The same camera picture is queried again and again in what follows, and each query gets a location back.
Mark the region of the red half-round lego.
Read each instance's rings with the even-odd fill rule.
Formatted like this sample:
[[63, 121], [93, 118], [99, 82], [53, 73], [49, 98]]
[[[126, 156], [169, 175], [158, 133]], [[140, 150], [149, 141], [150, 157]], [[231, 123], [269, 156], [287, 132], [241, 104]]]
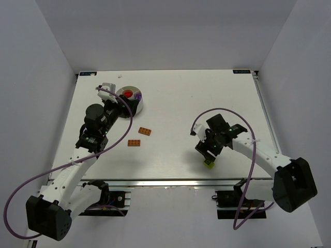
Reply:
[[133, 91], [131, 89], [125, 89], [122, 94], [126, 97], [126, 98], [131, 98], [133, 96]]

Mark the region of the purple butterfly lego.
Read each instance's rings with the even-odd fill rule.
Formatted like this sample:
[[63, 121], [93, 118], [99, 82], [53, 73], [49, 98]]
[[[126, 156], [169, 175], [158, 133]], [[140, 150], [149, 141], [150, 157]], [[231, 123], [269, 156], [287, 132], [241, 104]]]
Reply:
[[142, 100], [142, 95], [141, 94], [135, 95], [135, 99], [141, 101]]

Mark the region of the lime lego with print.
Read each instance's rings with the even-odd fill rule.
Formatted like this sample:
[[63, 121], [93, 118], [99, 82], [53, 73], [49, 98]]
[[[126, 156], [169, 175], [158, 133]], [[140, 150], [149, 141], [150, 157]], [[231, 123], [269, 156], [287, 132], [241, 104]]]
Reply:
[[214, 161], [211, 160], [204, 160], [203, 164], [208, 168], [208, 169], [212, 169], [215, 164]]

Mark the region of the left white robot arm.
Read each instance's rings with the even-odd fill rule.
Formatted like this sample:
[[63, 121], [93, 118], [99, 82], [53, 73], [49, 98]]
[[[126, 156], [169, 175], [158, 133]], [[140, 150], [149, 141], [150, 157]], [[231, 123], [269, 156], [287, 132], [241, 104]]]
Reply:
[[117, 102], [103, 100], [103, 104], [92, 104], [86, 109], [69, 166], [63, 168], [38, 197], [31, 196], [26, 202], [30, 230], [61, 241], [69, 232], [74, 218], [92, 205], [106, 205], [109, 202], [109, 185], [102, 180], [85, 183], [76, 196], [73, 192], [99, 158], [99, 152], [104, 151], [111, 127], [119, 117], [134, 116], [139, 102], [120, 95]]

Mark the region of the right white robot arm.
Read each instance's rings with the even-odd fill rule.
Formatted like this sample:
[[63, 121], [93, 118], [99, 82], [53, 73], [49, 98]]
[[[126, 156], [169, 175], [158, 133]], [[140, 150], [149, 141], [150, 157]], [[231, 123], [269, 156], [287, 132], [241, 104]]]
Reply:
[[207, 120], [207, 127], [194, 123], [191, 135], [199, 142], [195, 149], [203, 155], [205, 165], [212, 167], [223, 148], [228, 147], [249, 158], [271, 177], [270, 180], [248, 177], [234, 186], [234, 194], [249, 200], [270, 201], [282, 210], [293, 212], [318, 191], [309, 166], [303, 158], [292, 159], [253, 139], [240, 124], [229, 125], [222, 115]]

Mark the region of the white round divided container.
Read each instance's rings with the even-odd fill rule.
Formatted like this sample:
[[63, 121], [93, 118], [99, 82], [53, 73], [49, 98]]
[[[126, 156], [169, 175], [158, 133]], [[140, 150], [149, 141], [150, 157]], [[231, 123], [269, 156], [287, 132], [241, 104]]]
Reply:
[[117, 95], [123, 95], [129, 100], [129, 104], [134, 104], [132, 113], [138, 114], [143, 109], [142, 92], [135, 86], [124, 86], [117, 90]]

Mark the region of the lower orange flat lego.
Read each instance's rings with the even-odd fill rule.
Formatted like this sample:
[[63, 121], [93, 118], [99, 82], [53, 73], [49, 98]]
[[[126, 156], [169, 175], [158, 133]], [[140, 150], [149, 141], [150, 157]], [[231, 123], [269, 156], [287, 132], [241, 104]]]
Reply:
[[128, 147], [140, 147], [141, 140], [140, 139], [129, 139], [127, 142]]

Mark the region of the orange flat lego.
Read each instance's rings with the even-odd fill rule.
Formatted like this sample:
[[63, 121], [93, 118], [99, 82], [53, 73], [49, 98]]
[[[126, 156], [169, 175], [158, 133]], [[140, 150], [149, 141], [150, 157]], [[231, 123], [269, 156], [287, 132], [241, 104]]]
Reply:
[[128, 147], [140, 147], [141, 140], [140, 139], [129, 139], [127, 142]]
[[151, 129], [148, 128], [144, 128], [144, 127], [140, 127], [138, 130], [138, 133], [143, 134], [143, 135], [147, 135], [150, 136], [151, 135]]

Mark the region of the upper orange flat lego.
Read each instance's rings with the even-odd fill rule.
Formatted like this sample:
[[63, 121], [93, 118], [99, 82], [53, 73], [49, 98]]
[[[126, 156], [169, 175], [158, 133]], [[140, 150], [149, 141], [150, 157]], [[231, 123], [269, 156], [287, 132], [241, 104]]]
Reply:
[[138, 133], [143, 134], [143, 135], [147, 135], [150, 136], [151, 135], [151, 129], [148, 128], [144, 128], [144, 127], [140, 127], [138, 130]]

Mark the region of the left blue table label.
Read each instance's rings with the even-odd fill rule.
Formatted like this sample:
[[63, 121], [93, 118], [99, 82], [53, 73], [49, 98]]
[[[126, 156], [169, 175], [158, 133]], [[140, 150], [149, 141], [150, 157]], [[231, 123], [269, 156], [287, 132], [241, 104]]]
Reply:
[[79, 76], [96, 76], [96, 75], [97, 75], [96, 71], [84, 71], [79, 73]]

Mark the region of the blue table label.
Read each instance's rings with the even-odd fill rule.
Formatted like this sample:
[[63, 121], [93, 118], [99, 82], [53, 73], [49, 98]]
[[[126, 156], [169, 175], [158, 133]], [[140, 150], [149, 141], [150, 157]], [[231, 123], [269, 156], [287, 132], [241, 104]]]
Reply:
[[97, 75], [96, 71], [84, 71], [79, 73], [79, 76], [96, 76], [96, 75]]
[[233, 69], [232, 72], [234, 74], [251, 74], [250, 70], [244, 70], [244, 69]]

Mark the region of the right blue table label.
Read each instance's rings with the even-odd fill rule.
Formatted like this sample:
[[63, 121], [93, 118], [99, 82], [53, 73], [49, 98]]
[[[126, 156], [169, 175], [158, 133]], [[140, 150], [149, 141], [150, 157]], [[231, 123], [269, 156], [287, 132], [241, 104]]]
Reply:
[[250, 70], [244, 70], [244, 69], [233, 69], [232, 72], [234, 74], [251, 74]]

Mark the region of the aluminium table frame rail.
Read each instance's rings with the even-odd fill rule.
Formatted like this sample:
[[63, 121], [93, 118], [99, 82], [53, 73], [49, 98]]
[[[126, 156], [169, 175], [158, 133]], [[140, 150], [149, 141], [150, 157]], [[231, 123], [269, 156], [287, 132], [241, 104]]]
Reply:
[[102, 181], [110, 187], [218, 187], [232, 186], [240, 182], [242, 178], [232, 179], [197, 179], [197, 180], [106, 180]]

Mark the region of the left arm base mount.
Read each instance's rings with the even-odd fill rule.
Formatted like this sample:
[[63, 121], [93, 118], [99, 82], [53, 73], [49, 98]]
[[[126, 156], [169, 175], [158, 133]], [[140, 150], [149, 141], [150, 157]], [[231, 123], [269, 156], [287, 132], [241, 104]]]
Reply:
[[92, 180], [82, 184], [81, 189], [91, 186], [100, 191], [98, 202], [90, 205], [80, 216], [121, 216], [125, 217], [130, 206], [131, 193], [124, 190], [107, 188], [108, 184], [102, 180]]

